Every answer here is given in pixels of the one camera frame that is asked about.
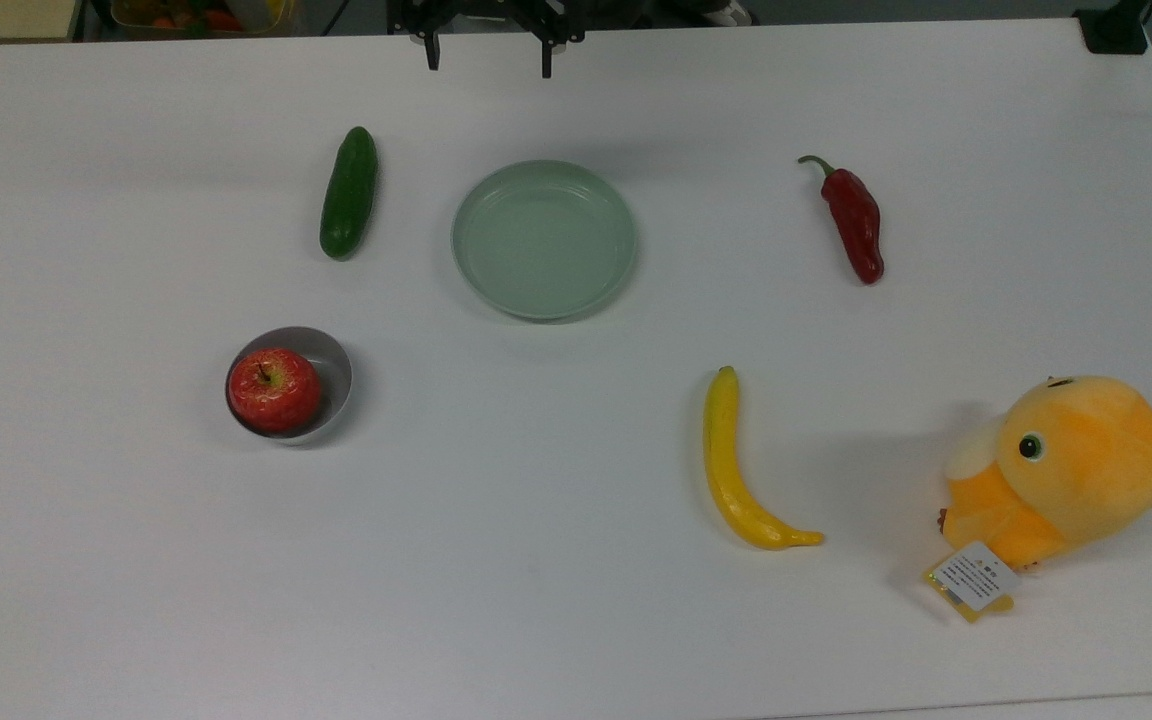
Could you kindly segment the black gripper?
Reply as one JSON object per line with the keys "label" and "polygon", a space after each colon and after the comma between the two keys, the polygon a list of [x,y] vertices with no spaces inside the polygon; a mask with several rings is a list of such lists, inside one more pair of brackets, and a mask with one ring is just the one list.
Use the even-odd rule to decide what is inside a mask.
{"label": "black gripper", "polygon": [[439,37],[460,20],[516,26],[541,44],[541,78],[550,79],[556,46],[584,40],[585,1],[388,1],[387,32],[407,35],[424,47],[430,70],[439,70]]}

